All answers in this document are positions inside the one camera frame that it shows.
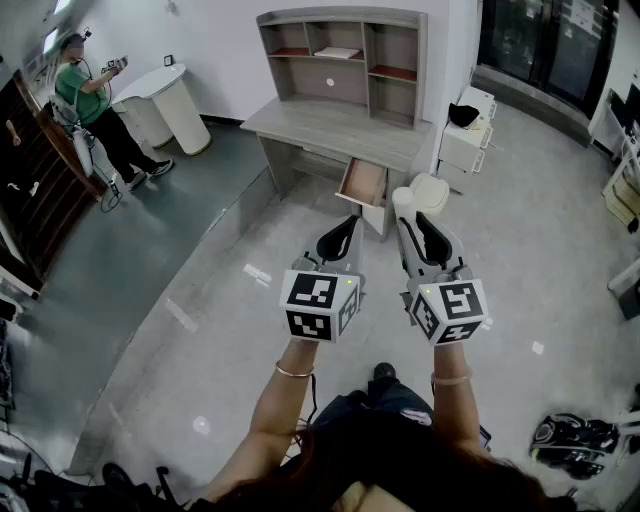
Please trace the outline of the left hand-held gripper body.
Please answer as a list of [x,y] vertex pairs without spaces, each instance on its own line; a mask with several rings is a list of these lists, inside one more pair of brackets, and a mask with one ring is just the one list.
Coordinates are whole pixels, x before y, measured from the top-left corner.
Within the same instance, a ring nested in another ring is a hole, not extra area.
[[337,261],[305,252],[285,271],[279,305],[292,338],[336,344],[360,310],[362,254]]

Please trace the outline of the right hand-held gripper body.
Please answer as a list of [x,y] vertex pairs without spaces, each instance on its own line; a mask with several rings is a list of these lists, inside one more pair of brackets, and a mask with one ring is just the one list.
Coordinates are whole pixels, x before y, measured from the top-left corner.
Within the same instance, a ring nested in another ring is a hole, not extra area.
[[410,324],[417,326],[431,346],[461,343],[488,325],[489,309],[483,283],[471,268],[460,264],[451,270],[411,272],[407,291],[401,293]]

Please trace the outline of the white towel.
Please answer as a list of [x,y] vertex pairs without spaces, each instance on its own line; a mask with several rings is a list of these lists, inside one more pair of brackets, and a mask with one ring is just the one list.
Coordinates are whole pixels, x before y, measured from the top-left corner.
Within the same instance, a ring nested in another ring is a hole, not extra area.
[[396,219],[405,219],[412,222],[416,217],[416,207],[414,204],[414,193],[410,187],[398,187],[393,191],[392,202]]

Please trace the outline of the wooden desk drawer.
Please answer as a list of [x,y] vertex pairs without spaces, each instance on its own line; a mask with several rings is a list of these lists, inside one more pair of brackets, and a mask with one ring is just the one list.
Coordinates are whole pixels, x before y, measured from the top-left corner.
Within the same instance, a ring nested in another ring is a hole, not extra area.
[[379,207],[386,191],[388,169],[351,158],[335,195],[365,207]]

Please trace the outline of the person's left forearm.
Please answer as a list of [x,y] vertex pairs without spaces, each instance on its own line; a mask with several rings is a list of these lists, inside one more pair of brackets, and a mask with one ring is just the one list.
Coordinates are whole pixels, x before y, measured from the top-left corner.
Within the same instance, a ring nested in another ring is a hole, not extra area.
[[204,499],[214,502],[280,466],[297,429],[317,349],[315,341],[289,342],[257,401],[248,433],[207,486]]

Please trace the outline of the person's right forearm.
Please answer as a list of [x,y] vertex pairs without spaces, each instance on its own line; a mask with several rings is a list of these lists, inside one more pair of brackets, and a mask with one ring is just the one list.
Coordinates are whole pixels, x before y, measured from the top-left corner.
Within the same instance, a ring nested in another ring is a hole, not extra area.
[[491,459],[482,446],[481,429],[472,372],[467,364],[464,345],[453,343],[434,348],[433,424],[438,436],[458,451]]

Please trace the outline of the white rolling cabinet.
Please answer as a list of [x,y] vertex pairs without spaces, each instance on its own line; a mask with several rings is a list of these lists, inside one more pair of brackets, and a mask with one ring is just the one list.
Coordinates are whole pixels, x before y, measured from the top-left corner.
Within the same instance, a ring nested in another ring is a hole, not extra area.
[[455,193],[463,195],[471,186],[472,176],[480,172],[484,163],[497,104],[492,94],[468,86],[458,106],[474,107],[479,114],[467,127],[449,120],[440,145],[437,176]]

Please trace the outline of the cream round stool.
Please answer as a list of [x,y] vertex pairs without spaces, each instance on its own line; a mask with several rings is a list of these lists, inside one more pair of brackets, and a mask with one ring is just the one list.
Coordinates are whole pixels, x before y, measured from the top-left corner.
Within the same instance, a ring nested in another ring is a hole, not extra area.
[[412,204],[417,211],[437,217],[444,209],[450,194],[448,183],[436,176],[420,173],[409,186]]

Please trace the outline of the person's dark trousers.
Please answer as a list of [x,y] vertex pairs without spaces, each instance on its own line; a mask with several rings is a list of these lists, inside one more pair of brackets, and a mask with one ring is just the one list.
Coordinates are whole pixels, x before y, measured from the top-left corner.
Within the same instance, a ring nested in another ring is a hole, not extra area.
[[398,379],[383,377],[367,389],[334,398],[312,423],[308,439],[361,445],[408,442],[431,445],[432,408]]

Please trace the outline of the grey wooden desk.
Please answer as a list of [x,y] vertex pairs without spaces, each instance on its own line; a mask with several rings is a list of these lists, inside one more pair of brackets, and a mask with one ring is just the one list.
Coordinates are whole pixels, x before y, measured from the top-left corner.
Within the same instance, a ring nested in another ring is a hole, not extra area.
[[351,203],[384,241],[394,222],[391,194],[413,175],[429,170],[431,125],[416,130],[371,118],[355,104],[297,97],[275,98],[241,128],[254,133],[267,159],[277,194],[284,199],[303,175],[341,184],[351,158],[388,169],[386,191],[379,207]]

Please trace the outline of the black backpack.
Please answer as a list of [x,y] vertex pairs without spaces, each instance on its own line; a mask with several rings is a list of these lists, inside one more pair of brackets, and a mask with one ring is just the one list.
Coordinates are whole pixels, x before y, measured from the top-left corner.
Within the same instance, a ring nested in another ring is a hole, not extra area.
[[615,452],[619,439],[615,424],[570,413],[552,414],[536,427],[529,455],[574,480],[586,481],[604,470],[602,462]]

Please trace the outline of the white office desk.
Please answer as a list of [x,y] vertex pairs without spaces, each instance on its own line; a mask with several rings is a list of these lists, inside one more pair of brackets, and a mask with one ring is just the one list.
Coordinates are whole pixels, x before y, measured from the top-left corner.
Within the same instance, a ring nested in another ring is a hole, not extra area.
[[640,231],[640,89],[626,99],[607,93],[592,143],[611,157],[615,169],[601,195],[605,206],[630,233]]

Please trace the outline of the dark glass door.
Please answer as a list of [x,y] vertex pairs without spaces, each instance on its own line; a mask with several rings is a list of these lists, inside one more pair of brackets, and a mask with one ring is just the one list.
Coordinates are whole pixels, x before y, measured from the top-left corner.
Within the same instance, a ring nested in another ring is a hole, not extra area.
[[603,92],[620,0],[483,0],[478,63],[591,118]]

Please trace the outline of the black office chair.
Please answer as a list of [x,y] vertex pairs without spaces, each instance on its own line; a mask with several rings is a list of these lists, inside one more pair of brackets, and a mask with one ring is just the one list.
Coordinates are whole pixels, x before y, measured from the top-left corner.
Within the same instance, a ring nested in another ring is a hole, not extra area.
[[20,474],[0,476],[0,512],[185,512],[171,492],[169,470],[156,469],[160,485],[135,484],[115,463],[102,468],[101,485],[81,484],[62,476],[31,470],[27,457]]

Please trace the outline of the dark wooden slatted door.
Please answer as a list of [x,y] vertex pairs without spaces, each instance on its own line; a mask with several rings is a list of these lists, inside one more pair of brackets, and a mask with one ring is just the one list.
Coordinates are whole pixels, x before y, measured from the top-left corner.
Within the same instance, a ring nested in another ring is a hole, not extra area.
[[0,90],[0,177],[18,186],[0,196],[0,219],[40,285],[85,212],[106,186],[88,177],[52,115],[38,106],[17,71]]

